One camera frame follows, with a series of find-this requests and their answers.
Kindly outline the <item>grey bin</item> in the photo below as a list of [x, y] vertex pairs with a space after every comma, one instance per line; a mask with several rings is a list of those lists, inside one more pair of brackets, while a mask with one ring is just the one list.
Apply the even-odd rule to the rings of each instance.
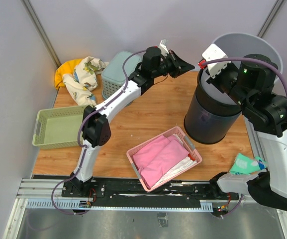
[[[244, 57], [254, 53], [265, 55], [277, 64], [280, 72], [283, 72], [283, 61], [278, 51], [267, 41], [257, 36], [246, 33], [227, 33], [219, 36], [212, 43], [216, 44], [228, 57]], [[224, 104], [235, 105], [229, 96], [220, 92], [212, 84], [208, 84], [206, 82], [208, 79], [207, 73], [201, 74], [201, 86], [210, 97]]]

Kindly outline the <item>black round bin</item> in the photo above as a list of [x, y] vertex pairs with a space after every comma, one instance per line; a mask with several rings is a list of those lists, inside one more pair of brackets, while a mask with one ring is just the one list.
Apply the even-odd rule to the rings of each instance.
[[184, 118], [184, 128], [193, 140], [216, 144], [224, 139], [241, 110], [237, 105], [219, 102], [206, 93], [201, 83], [204, 75], [204, 70], [200, 70], [194, 96]]

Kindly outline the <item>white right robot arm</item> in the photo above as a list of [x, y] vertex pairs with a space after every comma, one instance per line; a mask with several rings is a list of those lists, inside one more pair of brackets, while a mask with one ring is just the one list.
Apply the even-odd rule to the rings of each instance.
[[[267, 170], [250, 175], [222, 172], [212, 178], [210, 195], [250, 195], [263, 206], [287, 211], [287, 83], [277, 65], [260, 54], [245, 57], [205, 57], [199, 66], [209, 71], [209, 82], [241, 109], [257, 136]], [[283, 82], [285, 95], [273, 93]]]

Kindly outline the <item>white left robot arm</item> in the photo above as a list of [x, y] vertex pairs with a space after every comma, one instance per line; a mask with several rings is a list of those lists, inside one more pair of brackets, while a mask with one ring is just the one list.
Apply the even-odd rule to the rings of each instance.
[[155, 78], [171, 76], [176, 78], [195, 68], [181, 59], [173, 50], [163, 53], [157, 46], [142, 51], [143, 56], [134, 71], [125, 75], [125, 83], [104, 102], [84, 109], [83, 121], [78, 130], [77, 140], [81, 147], [78, 165], [69, 182], [80, 197], [90, 193], [90, 183], [96, 158], [103, 145], [111, 137], [110, 123], [114, 117], [132, 101], [147, 92]]

